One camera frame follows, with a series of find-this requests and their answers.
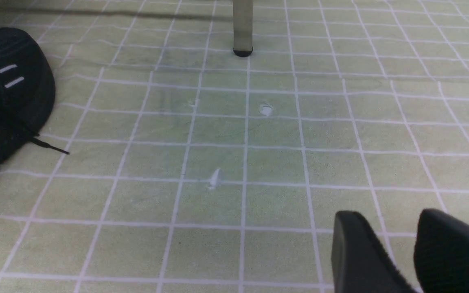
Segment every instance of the black sneaker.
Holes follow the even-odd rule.
[[[55,100],[52,69],[39,45],[17,28],[0,28],[0,164],[25,143],[38,140]]]

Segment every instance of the black rubber foot cap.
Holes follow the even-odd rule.
[[[253,48],[251,48],[250,51],[239,51],[239,50],[233,50],[234,54],[238,57],[249,57],[253,53]]]

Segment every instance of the white stripe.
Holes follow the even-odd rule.
[[[7,84],[5,85],[5,87],[8,89],[9,87],[12,87],[12,86],[16,85],[17,83],[19,83],[19,82],[21,82],[21,81],[23,81],[23,80],[24,80],[24,77],[16,78],[16,79],[14,79],[13,81],[7,83]]]
[[[16,68],[16,67],[17,67],[17,65],[15,65],[15,64],[8,65],[7,67],[1,68],[0,73],[7,72],[8,70],[11,70],[12,68]]]

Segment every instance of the chair leg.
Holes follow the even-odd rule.
[[[233,51],[238,57],[253,52],[253,0],[233,0]]]

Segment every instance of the metal leg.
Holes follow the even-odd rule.
[[[253,0],[233,0],[234,48],[238,57],[253,52]]]

